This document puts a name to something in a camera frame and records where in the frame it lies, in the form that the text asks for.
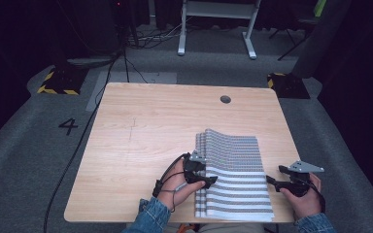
metal stand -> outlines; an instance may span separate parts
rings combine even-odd
[[[187,40],[187,16],[195,17],[228,17],[228,18],[243,18],[249,19],[250,24],[247,32],[243,32],[244,42],[248,50],[250,59],[256,59],[256,53],[251,42],[251,34],[253,32],[256,15],[258,13],[260,0],[255,4],[229,4],[216,2],[194,2],[184,0],[182,28],[180,43],[178,47],[178,55],[185,55],[186,40]]]

denim sleeve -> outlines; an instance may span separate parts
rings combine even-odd
[[[144,202],[140,207],[142,210],[131,226],[122,233],[161,233],[168,223],[171,212],[158,199],[152,197],[150,202]]]
[[[335,229],[325,214],[319,213],[298,220],[295,225],[299,233],[335,233]]]

gray floor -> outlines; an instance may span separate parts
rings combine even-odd
[[[187,35],[183,57],[177,55],[178,38],[174,38],[149,50],[128,49],[127,59],[140,72],[176,73],[177,84],[267,87],[267,74],[291,70],[302,48],[277,61],[291,47],[286,33],[269,40],[272,31],[255,31],[252,40],[258,58],[250,60],[242,30],[193,31]],[[85,109],[87,102],[99,74],[107,70],[90,70],[79,96],[38,94],[50,68],[31,78],[32,97],[0,131],[0,232],[43,231],[51,195],[92,114]],[[112,70],[125,71],[122,58]],[[310,100],[280,99],[300,157],[325,168],[320,178],[327,215],[338,232],[373,232],[373,188],[316,99],[320,83],[309,79],[305,84]],[[79,127],[66,136],[67,129],[58,125],[71,117]],[[87,136],[86,132],[53,201],[49,232],[120,232],[123,227],[119,223],[70,223],[63,218]],[[296,230],[292,224],[282,224],[280,232]]]

hand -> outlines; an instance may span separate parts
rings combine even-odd
[[[176,192],[171,192],[175,190],[177,187],[180,187],[183,183],[187,182],[184,177],[183,159],[181,159],[174,165],[174,167],[168,172],[168,174],[165,176],[163,180],[166,182],[164,183],[157,198],[169,210],[174,210],[174,208],[183,203],[191,193],[195,192],[196,190],[202,188],[205,185],[205,182],[188,183],[187,185],[183,186],[180,190]]]
[[[311,182],[321,192],[321,180],[314,174],[310,173]],[[295,214],[298,218],[312,216],[321,212],[320,196],[316,191],[310,188],[302,197],[294,196],[288,189],[281,188],[280,191],[286,196],[291,203]]]

person's left hand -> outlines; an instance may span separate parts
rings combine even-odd
[[[174,167],[168,172],[168,174],[165,176],[163,180],[166,182],[164,183],[157,198],[170,211],[174,210],[176,206],[183,203],[189,197],[190,194],[192,194],[193,192],[202,188],[205,185],[205,182],[187,183],[180,190],[176,192],[173,191],[177,187],[183,185],[183,183],[187,182],[184,177],[183,159],[181,159],[174,165]]]

